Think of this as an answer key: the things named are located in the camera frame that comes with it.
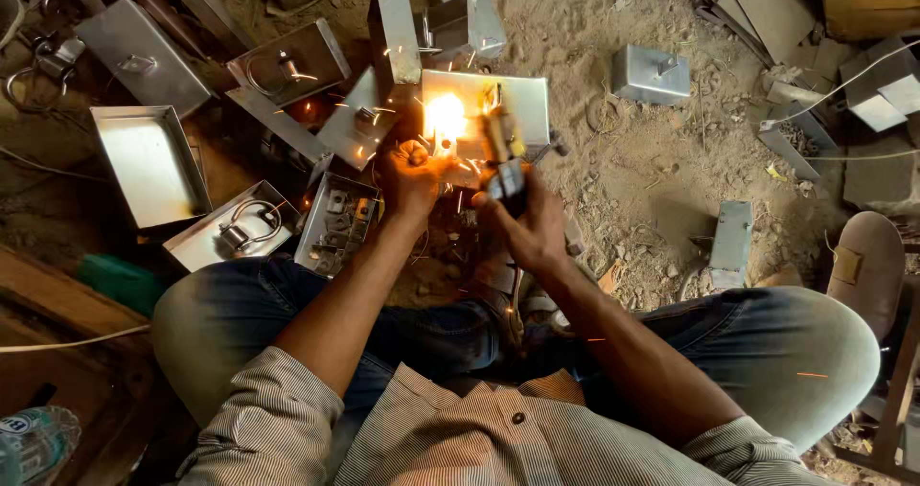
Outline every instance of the faded jeans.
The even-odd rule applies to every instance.
[[[202,268],[160,299],[156,358],[201,426],[229,396],[231,376],[326,282],[288,257],[252,257]],[[844,419],[879,373],[879,346],[859,315],[804,288],[732,290],[661,307],[643,322],[799,452]],[[589,408],[628,422],[627,407],[580,339],[546,336],[539,326],[528,327],[525,339],[536,342],[521,380],[565,367],[581,380]],[[496,321],[477,300],[384,307],[343,398],[333,455],[344,456],[399,362],[440,382],[488,367],[499,351]]]

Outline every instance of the person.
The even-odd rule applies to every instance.
[[[798,456],[879,371],[852,310],[780,287],[637,320],[566,254],[562,203],[530,171],[520,219],[483,193],[477,217],[579,335],[550,357],[584,351],[597,372],[573,364],[457,394],[451,377],[513,360],[507,302],[384,306],[449,162],[417,142],[382,159],[384,219],[335,279],[244,258],[157,304],[157,359],[205,426],[182,484],[826,483]]]

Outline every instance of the shirt sleeve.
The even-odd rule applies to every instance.
[[[739,486],[834,484],[811,473],[795,447],[743,416],[697,436],[681,452]]]
[[[178,470],[180,484],[320,484],[342,400],[301,362],[269,347],[247,363],[235,392]]]

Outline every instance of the water bottle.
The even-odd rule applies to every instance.
[[[35,407],[0,418],[0,486],[44,484],[79,439],[80,421],[63,407]]]

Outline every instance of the striped shirt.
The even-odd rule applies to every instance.
[[[321,484],[341,399],[270,347],[179,468],[181,484]],[[335,484],[828,484],[788,441],[743,417],[679,451],[584,406],[565,371],[464,398],[400,365],[355,436]]]

